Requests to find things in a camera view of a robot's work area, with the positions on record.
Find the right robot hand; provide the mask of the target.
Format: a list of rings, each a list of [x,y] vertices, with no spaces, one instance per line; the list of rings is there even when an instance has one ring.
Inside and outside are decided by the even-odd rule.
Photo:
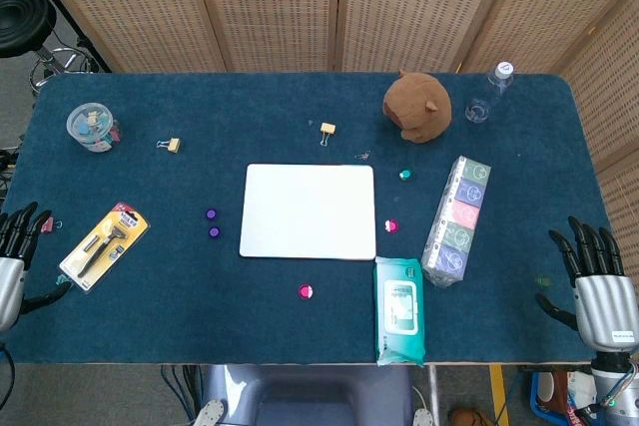
[[[574,312],[563,310],[539,292],[535,301],[545,314],[579,333],[583,343],[600,353],[631,353],[638,348],[638,302],[625,274],[620,247],[606,228],[571,216],[575,242],[559,231],[548,234],[567,271]]]

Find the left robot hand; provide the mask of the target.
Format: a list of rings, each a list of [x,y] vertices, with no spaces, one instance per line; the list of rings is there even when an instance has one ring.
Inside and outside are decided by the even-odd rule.
[[[1,213],[2,332],[12,328],[21,315],[58,301],[72,286],[71,280],[63,276],[52,291],[32,298],[24,296],[42,226],[51,217],[51,212],[44,210],[32,219],[37,207],[37,202],[31,202],[11,214]]]

